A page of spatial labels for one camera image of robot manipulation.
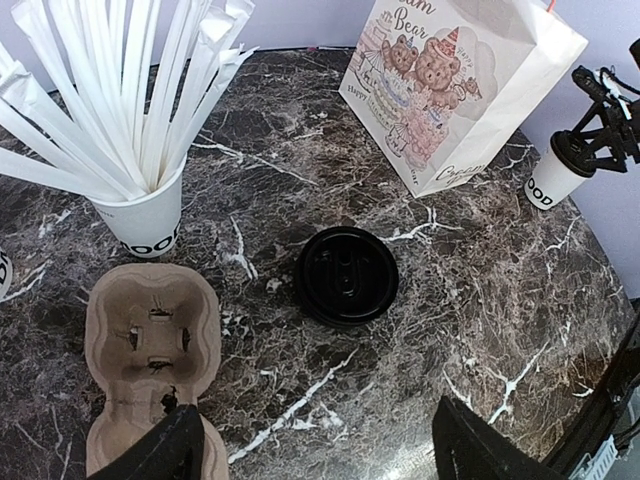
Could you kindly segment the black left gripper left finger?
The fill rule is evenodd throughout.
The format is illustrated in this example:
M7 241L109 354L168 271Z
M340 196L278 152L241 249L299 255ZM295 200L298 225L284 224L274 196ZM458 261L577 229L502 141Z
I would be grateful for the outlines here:
M197 407L177 406L123 455L92 475L95 480L201 478L204 426Z

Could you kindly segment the white paper coffee cup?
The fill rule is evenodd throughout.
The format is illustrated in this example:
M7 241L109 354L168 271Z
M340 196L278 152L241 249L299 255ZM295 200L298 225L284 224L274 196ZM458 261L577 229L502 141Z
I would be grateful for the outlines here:
M562 160L563 157L549 147L524 184L526 198L542 211L556 206L587 180L587 177L568 168Z

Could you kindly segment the single black cup lid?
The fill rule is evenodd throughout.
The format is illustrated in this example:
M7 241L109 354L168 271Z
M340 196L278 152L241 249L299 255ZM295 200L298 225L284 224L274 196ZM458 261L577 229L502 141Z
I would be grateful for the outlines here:
M591 178L596 172L595 154L569 130L556 131L550 138L550 147L559 161L572 173Z

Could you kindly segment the white paper takeout bag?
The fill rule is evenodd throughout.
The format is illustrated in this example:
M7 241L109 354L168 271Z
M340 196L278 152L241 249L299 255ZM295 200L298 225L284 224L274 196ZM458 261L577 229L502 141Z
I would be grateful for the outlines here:
M587 44L543 1L378 1L339 91L421 197L483 171Z

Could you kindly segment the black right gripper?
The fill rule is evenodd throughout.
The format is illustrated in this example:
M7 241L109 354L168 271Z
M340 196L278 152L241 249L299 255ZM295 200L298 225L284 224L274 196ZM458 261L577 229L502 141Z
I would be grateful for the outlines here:
M596 103L611 103L607 76L580 65L571 73L574 84ZM626 173L627 159L639 163L639 101L622 99L620 107L589 107L569 130L595 154L597 170Z

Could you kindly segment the brown cardboard cup carrier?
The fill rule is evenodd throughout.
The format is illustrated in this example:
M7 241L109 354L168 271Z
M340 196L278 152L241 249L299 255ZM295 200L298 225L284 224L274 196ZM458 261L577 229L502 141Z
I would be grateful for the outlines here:
M105 394L86 441L92 476L123 459L172 410L198 404L221 363L218 297L187 267L116 267L90 292L84 354Z

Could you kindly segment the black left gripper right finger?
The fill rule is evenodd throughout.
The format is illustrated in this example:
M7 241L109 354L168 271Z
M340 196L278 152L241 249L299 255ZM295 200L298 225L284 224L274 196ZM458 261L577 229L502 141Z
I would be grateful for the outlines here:
M561 479L515 447L461 400L443 396L432 421L440 479Z

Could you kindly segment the stack of black cup lids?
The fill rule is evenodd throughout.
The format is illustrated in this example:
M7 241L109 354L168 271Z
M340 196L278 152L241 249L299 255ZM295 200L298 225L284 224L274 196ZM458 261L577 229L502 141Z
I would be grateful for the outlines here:
M294 288L310 318L333 329L352 329L388 311L399 289L399 271L375 235L336 226L306 242L294 268Z

